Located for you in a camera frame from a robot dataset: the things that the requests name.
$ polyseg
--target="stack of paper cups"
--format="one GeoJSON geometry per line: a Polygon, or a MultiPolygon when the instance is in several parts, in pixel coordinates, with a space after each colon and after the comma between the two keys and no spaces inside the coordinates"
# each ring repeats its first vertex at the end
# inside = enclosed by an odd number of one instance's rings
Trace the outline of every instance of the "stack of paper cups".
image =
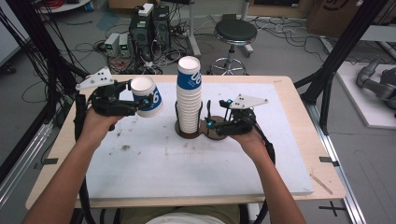
{"type": "Polygon", "coordinates": [[[199,125],[201,99],[201,65],[197,58],[186,56],[178,61],[177,113],[183,133],[195,133],[199,125]]]}
{"type": "Polygon", "coordinates": [[[153,95],[153,102],[150,107],[138,110],[136,113],[143,118],[151,118],[158,115],[163,110],[163,99],[158,91],[154,80],[148,76],[139,76],[129,83],[134,96],[134,100],[138,101],[150,94],[153,95]]]}

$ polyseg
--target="black stool seat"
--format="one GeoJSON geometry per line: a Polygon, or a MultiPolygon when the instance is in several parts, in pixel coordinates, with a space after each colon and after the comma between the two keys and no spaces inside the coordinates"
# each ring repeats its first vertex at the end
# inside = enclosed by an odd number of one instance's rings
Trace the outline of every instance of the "black stool seat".
{"type": "Polygon", "coordinates": [[[247,21],[225,20],[215,27],[215,36],[229,44],[246,45],[254,41],[257,29],[247,21]]]}

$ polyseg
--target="stool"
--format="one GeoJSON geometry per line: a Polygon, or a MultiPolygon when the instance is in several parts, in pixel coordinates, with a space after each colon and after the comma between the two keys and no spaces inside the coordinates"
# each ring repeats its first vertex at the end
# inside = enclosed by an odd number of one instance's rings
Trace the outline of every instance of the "stool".
{"type": "Polygon", "coordinates": [[[247,21],[237,19],[218,22],[215,27],[215,37],[224,43],[230,44],[227,58],[219,58],[209,68],[209,74],[215,75],[213,69],[221,71],[218,75],[233,75],[235,71],[246,74],[246,67],[233,57],[235,46],[248,45],[254,41],[257,29],[247,21]]]}

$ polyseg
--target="person's left arm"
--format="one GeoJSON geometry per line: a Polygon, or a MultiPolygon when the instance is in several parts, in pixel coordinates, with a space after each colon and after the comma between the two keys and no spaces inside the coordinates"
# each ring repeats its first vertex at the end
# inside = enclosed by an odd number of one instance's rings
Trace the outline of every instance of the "person's left arm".
{"type": "Polygon", "coordinates": [[[80,138],[49,184],[26,215],[23,223],[70,223],[76,198],[94,151],[111,124],[121,117],[104,117],[92,108],[87,112],[80,138]]]}

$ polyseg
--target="brown coaster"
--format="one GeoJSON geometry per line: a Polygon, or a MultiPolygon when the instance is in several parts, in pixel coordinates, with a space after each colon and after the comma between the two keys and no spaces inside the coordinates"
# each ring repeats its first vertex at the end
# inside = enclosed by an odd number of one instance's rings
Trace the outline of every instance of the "brown coaster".
{"type": "MultiPolygon", "coordinates": [[[[216,122],[223,122],[224,121],[224,118],[222,118],[220,116],[212,116],[210,118],[215,120],[216,122]]],[[[180,130],[180,126],[178,125],[178,120],[177,120],[176,123],[175,123],[175,131],[180,137],[186,138],[186,139],[196,138],[199,135],[201,135],[202,133],[207,138],[212,139],[212,140],[216,140],[216,141],[223,140],[224,138],[227,137],[227,136],[224,136],[224,135],[220,136],[220,135],[216,134],[216,132],[214,130],[206,128],[206,121],[205,120],[200,120],[199,122],[200,122],[200,127],[199,127],[199,129],[197,130],[196,133],[183,133],[180,130]]]]}

